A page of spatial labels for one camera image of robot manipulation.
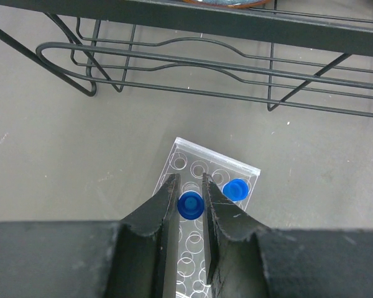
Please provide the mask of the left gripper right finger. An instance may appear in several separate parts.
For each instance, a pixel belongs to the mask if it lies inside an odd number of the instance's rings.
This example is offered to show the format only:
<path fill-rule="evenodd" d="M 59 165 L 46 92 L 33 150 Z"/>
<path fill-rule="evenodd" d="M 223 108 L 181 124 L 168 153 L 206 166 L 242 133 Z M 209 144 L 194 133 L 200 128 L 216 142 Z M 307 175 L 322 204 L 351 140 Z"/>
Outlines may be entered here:
<path fill-rule="evenodd" d="M 203 174 L 206 283 L 213 297 L 268 297 L 257 233 L 267 226 L 252 218 Z"/>

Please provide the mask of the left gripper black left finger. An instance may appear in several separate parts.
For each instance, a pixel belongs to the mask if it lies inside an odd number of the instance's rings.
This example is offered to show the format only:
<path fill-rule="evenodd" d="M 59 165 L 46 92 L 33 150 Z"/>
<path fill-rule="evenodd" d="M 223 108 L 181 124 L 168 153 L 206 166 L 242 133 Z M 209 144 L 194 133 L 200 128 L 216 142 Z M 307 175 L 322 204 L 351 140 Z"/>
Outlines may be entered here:
<path fill-rule="evenodd" d="M 175 297 L 180 175 L 121 220 L 106 297 Z"/>

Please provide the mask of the blue capped test tube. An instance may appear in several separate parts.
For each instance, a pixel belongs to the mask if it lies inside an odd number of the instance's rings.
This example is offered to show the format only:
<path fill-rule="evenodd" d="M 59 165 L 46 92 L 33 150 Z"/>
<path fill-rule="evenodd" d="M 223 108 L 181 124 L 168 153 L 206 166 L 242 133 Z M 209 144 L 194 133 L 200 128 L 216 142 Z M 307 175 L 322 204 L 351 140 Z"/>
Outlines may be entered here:
<path fill-rule="evenodd" d="M 184 219 L 195 220 L 203 214 L 205 203 L 198 192 L 187 191 L 180 196 L 177 208 Z"/>
<path fill-rule="evenodd" d="M 222 193 L 231 201 L 244 200 L 249 193 L 249 186 L 242 179 L 233 179 L 223 186 Z"/>

